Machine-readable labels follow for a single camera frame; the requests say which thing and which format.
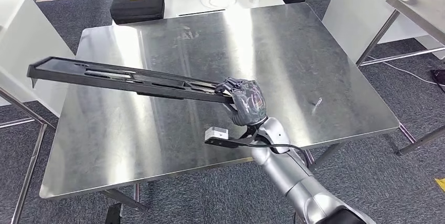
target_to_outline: table leg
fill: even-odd
[[[308,158],[309,158],[309,165],[312,165],[313,163],[315,163],[315,160],[314,160],[314,157],[312,156],[312,153],[311,153],[311,151],[309,151],[309,150],[304,150],[304,152],[306,153],[306,155],[308,156]]]
[[[405,128],[405,126],[403,124],[400,124],[399,130],[402,131],[402,133],[411,142],[411,144],[413,144],[417,141],[416,138],[413,135],[411,135],[411,133]]]
[[[326,162],[326,160],[331,158],[335,152],[340,150],[345,144],[346,144],[346,142],[339,143],[339,144],[333,144],[333,145],[329,146],[329,148],[327,148],[327,150],[325,152],[323,152],[323,154],[321,154],[321,156],[319,158],[317,158],[317,160],[315,160],[315,162],[312,165],[310,165],[309,168],[317,169],[321,164]]]
[[[139,195],[140,195],[140,189],[139,189],[139,183],[136,183],[133,185],[133,199],[137,202],[139,201]]]
[[[18,195],[18,201],[14,210],[11,224],[17,224],[20,219],[20,215],[22,214],[23,205],[25,204],[26,195],[28,194],[29,183],[31,181],[31,178],[33,177],[34,168],[36,167],[37,158],[39,157],[40,148],[43,141],[43,137],[45,135],[46,127],[47,127],[46,124],[42,124],[40,127],[39,135],[37,137],[37,141],[34,146],[33,154],[31,156],[31,160],[29,161],[28,170],[26,171],[25,180],[23,181],[22,189],[20,190],[20,194]]]
[[[54,130],[56,127],[54,127],[50,122],[46,121],[44,118],[42,118],[40,115],[36,114],[36,112],[32,111],[30,108],[28,108],[26,105],[24,105],[22,102],[20,102],[17,98],[13,97],[10,93],[6,92],[6,90],[0,88],[0,97],[5,99],[7,102],[9,102],[12,105],[15,105],[19,109],[21,109],[23,112],[25,112],[29,117],[36,120],[37,122],[41,124],[46,124],[53,128]]]
[[[118,202],[127,205],[131,208],[135,208],[140,211],[147,211],[147,206],[135,201],[134,199],[128,197],[127,195],[123,194],[122,192],[118,191],[117,189],[108,189],[101,191],[102,194],[105,196],[112,198],[114,200],[117,200]]]
[[[418,141],[415,141],[414,143],[406,146],[405,148],[397,151],[397,155],[404,155],[407,154],[409,152],[415,151],[417,148],[424,146],[426,144],[428,144],[429,142],[442,137],[445,135],[445,125],[438,128],[437,130],[427,134],[426,136],[422,137],[421,139],[419,139]]]
[[[365,61],[366,57],[368,56],[369,52],[377,45],[377,43],[380,41],[380,39],[383,37],[383,35],[386,33],[386,31],[390,28],[390,26],[396,21],[397,17],[400,15],[400,12],[398,10],[394,10],[391,16],[388,18],[388,20],[383,24],[382,28],[374,39],[371,41],[371,43],[368,45],[368,47],[365,49],[363,54],[360,56],[360,58],[355,63],[358,67]]]
[[[375,59],[375,60],[367,60],[367,61],[363,62],[362,64],[360,64],[360,66],[368,66],[368,65],[377,64],[377,63],[380,63],[380,62],[404,59],[404,58],[408,58],[408,57],[413,57],[413,56],[418,56],[418,55],[425,55],[425,54],[430,54],[432,52],[439,52],[439,51],[443,51],[443,50],[445,50],[445,47],[439,47],[439,48],[434,48],[434,49],[422,50],[422,51],[418,51],[418,52],[410,52],[409,54],[396,55],[396,56],[380,58],[380,59]]]

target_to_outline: black device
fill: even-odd
[[[108,208],[105,224],[121,224],[122,203],[117,203]]]
[[[110,14],[118,25],[164,18],[164,0],[113,0]]]
[[[431,76],[438,84],[445,85],[445,69],[431,70]]]
[[[445,85],[445,69],[430,70],[432,80],[437,84],[437,86],[445,93],[443,85]]]

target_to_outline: stainless steel table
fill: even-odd
[[[293,144],[333,145],[322,160],[347,141],[399,127],[304,3],[86,29],[77,59],[213,81],[256,79],[269,116]],[[114,188],[251,160],[249,149],[204,144],[210,126],[232,136],[245,130],[220,104],[71,85],[40,196],[101,191],[144,209]]]
[[[358,67],[445,50],[445,0],[386,0],[386,2],[394,8],[394,11],[356,62]],[[368,54],[377,45],[400,14],[403,14],[412,20],[431,37],[441,43],[442,46],[404,55],[365,61]],[[400,125],[400,130],[407,137],[407,139],[409,139],[411,144],[398,150],[396,152],[398,155],[412,152],[418,147],[421,147],[445,135],[445,125],[425,135],[419,140],[415,139],[403,126],[403,124]]]

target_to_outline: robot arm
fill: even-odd
[[[217,91],[231,93],[237,108],[234,112],[238,115],[237,122],[234,121],[237,125],[257,126],[258,133],[251,145],[291,144],[281,123],[276,118],[267,118],[266,103],[256,82],[228,78],[218,86]],[[252,157],[305,223],[375,223],[369,216],[354,210],[326,190],[295,149],[283,146],[252,148]]]

